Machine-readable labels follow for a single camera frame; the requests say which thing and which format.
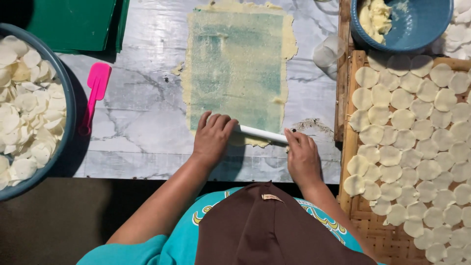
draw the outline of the bowl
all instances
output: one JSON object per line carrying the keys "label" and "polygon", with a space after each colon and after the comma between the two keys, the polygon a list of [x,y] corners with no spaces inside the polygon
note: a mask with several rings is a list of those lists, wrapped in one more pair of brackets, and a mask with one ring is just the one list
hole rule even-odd
{"label": "bowl", "polygon": [[392,18],[392,28],[384,36],[386,44],[373,40],[362,28],[358,19],[358,5],[363,0],[351,0],[350,30],[352,38],[364,49],[375,48],[389,53],[411,52],[424,48],[438,39],[450,24],[453,15],[453,0],[409,0],[407,11],[394,6],[405,0],[385,0],[393,7],[397,17]]}
{"label": "bowl", "polygon": [[65,101],[67,104],[67,116],[65,118],[64,135],[62,136],[62,141],[57,147],[56,153],[50,158],[49,162],[43,168],[38,169],[31,178],[20,182],[15,187],[8,186],[5,189],[0,190],[0,201],[2,201],[14,198],[27,192],[37,184],[41,183],[47,177],[47,172],[57,161],[62,151],[64,150],[64,147],[68,144],[68,142],[70,142],[75,131],[75,96],[73,94],[69,75],[65,71],[64,66],[55,53],[51,51],[51,49],[43,41],[22,28],[6,23],[0,23],[0,35],[3,37],[13,35],[18,39],[25,41],[38,51],[42,59],[48,60],[52,64],[52,66],[57,71],[58,78],[62,82]]}

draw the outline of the rolled dough sheet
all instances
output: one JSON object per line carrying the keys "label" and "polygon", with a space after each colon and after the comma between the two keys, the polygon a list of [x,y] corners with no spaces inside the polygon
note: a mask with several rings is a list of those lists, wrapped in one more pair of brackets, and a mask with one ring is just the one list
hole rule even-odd
{"label": "rolled dough sheet", "polygon": [[[288,98],[286,61],[298,51],[293,17],[270,3],[226,0],[188,14],[188,48],[181,73],[187,126],[195,134],[206,110],[249,127],[280,132]],[[266,146],[234,134],[233,145]]]}

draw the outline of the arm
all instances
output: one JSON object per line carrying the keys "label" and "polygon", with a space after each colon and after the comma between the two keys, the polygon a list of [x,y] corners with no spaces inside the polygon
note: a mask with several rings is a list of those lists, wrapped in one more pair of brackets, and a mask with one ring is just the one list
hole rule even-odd
{"label": "arm", "polygon": [[363,252],[375,261],[373,247],[364,239],[349,217],[340,208],[339,203],[321,179],[321,165],[317,145],[311,137],[300,132],[284,130],[290,145],[288,152],[288,171],[296,182],[305,200],[323,210],[332,219],[350,232],[358,241]]}
{"label": "arm", "polygon": [[138,244],[156,235],[170,235],[224,155],[232,129],[238,123],[220,114],[206,122],[210,114],[207,111],[201,116],[188,161],[139,207],[107,244]]}

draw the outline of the floor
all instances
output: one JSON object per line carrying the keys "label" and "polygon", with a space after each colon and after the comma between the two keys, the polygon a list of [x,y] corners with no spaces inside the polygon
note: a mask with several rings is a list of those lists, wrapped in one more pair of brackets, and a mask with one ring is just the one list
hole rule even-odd
{"label": "floor", "polygon": [[[163,181],[48,178],[0,203],[0,264],[73,265],[104,244]],[[202,194],[250,182],[208,182]],[[276,183],[301,198],[293,183]],[[334,195],[338,185],[329,185]]]}

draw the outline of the table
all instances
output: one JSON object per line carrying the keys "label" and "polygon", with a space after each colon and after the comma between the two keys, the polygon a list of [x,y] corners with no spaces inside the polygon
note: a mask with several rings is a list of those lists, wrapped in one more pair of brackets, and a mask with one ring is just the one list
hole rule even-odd
{"label": "table", "polygon": [[[193,136],[185,125],[180,78],[171,70],[185,60],[187,13],[207,0],[132,0],[123,50],[103,101],[97,103],[88,151],[74,177],[168,179],[190,156]],[[262,4],[264,0],[254,1]],[[313,137],[326,183],[338,184],[341,152],[333,140],[336,65],[319,69],[312,52],[337,35],[338,0],[274,0],[294,16],[298,54],[287,63],[289,87],[283,127]],[[85,89],[100,60],[59,54]],[[292,182],[281,146],[230,147],[210,180]]]}

